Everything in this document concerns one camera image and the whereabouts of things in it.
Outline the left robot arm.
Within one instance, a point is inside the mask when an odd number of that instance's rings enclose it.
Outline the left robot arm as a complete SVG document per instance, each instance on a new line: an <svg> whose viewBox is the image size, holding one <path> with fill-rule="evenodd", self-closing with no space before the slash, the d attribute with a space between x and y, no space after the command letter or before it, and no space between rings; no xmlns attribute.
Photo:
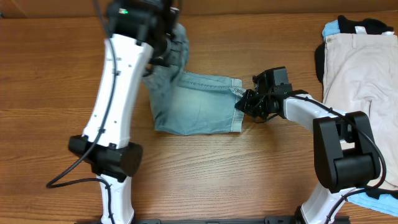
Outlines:
<svg viewBox="0 0 398 224"><path fill-rule="evenodd" d="M113 1L101 23L106 33L103 74L95 107L69 151L89 163L101 187L100 223L133 223L131 182L143 149L130 140L130 124L143 77L165 69L177 76L185 64L172 1Z"/></svg>

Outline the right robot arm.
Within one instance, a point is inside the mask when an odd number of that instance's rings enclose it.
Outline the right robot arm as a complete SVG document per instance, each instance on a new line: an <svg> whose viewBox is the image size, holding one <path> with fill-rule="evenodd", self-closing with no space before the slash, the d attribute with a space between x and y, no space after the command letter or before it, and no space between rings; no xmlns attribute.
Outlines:
<svg viewBox="0 0 398 224"><path fill-rule="evenodd" d="M349 223L337 217L348 197L378 189L386 178L386 162L376 146L368 116L344 112L294 90L285 67L271 68L252 78L237 110L261 118L279 116L313 134L314 168L318 184L310 198L290 217L267 217L265 223Z"/></svg>

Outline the light blue denim shorts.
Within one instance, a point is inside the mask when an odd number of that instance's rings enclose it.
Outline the light blue denim shorts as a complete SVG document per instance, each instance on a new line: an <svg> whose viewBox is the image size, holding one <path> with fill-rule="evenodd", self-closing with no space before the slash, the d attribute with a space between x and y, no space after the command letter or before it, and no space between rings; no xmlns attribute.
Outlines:
<svg viewBox="0 0 398 224"><path fill-rule="evenodd" d="M155 130L176 135L239 133L244 114L235 108L245 89L240 79L185 71L189 41L183 25L174 28L171 53L177 63L155 65L142 81L149 91Z"/></svg>

